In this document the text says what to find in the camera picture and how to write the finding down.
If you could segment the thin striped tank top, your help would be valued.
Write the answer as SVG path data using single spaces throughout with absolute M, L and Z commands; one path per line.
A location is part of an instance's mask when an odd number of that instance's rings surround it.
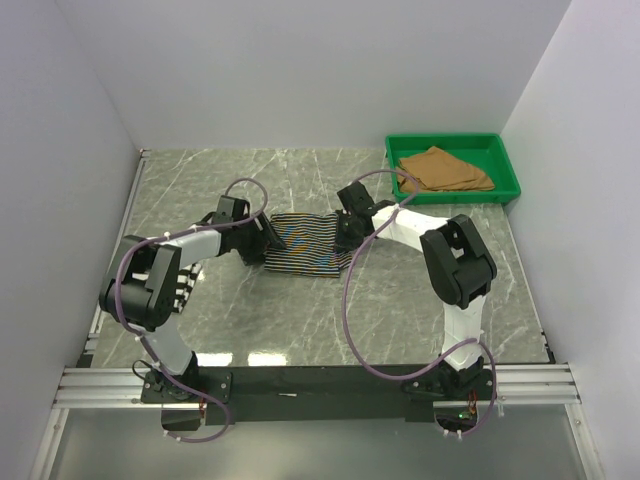
M 284 249 L 270 248 L 265 253 L 267 271 L 307 277 L 339 278 L 351 264 L 349 251 L 338 252 L 335 241 L 338 215 L 278 213 L 271 217 L 275 233 L 284 241 Z

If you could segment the wide black white striped tank top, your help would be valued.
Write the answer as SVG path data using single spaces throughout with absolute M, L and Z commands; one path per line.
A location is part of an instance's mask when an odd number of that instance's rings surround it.
M 200 263 L 194 263 L 179 271 L 173 303 L 174 313 L 181 313 L 184 310 L 198 281 L 201 270 L 202 265 Z

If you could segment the tan tank top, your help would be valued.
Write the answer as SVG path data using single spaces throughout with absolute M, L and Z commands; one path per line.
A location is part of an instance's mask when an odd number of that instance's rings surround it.
M 401 158 L 397 171 L 414 178 L 421 193 L 492 191 L 495 184 L 482 169 L 438 148 Z

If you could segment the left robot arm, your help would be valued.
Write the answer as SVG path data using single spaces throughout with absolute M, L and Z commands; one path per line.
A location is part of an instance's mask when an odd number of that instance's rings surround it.
M 286 249 L 262 212 L 247 200 L 223 195 L 217 209 L 184 231 L 158 241 L 124 237 L 105 275 L 100 309 L 135 336 L 151 358 L 144 377 L 152 391 L 186 402 L 205 387 L 197 355 L 185 344 L 173 316 L 189 298 L 201 262 L 231 251 L 247 265 L 263 262 L 269 251 Z

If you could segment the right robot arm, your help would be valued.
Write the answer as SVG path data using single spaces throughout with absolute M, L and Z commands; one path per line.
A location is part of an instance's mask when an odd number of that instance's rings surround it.
M 491 378 L 484 369 L 482 313 L 496 264 L 466 215 L 433 217 L 385 200 L 375 202 L 356 181 L 338 192 L 336 245 L 357 253 L 366 240 L 394 241 L 422 253 L 430 284 L 443 302 L 444 340 L 433 367 L 407 375 L 403 388 L 433 400 L 470 397 Z

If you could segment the green plastic bin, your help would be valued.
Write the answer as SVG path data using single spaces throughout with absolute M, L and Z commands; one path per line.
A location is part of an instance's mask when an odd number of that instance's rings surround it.
M 484 171 L 493 181 L 490 191 L 419 193 L 410 204 L 503 204 L 515 200 L 521 188 L 502 139 L 495 133 L 403 133 L 385 139 L 391 168 L 412 155 L 439 147 Z

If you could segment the black base beam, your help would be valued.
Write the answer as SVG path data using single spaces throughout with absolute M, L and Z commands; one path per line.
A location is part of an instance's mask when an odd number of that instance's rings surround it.
M 495 397 L 494 373 L 483 363 L 460 372 L 447 363 L 409 379 L 411 365 L 386 367 L 388 379 L 361 366 L 201 367 L 189 379 L 198 398 L 161 374 L 145 375 L 141 401 L 147 405 L 198 404 L 198 412 L 162 421 L 170 431 L 194 431 L 199 422 L 315 421 L 403 419 L 440 422 L 449 430 L 468 431 L 478 419 L 477 404 Z

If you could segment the aluminium front rail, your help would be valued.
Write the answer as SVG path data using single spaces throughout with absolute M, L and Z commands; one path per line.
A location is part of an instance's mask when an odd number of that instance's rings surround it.
M 499 365 L 498 402 L 502 405 L 579 404 L 581 397 L 568 365 Z M 143 381 L 124 368 L 67 368 L 55 394 L 54 409 L 187 409 L 194 403 L 144 404 Z

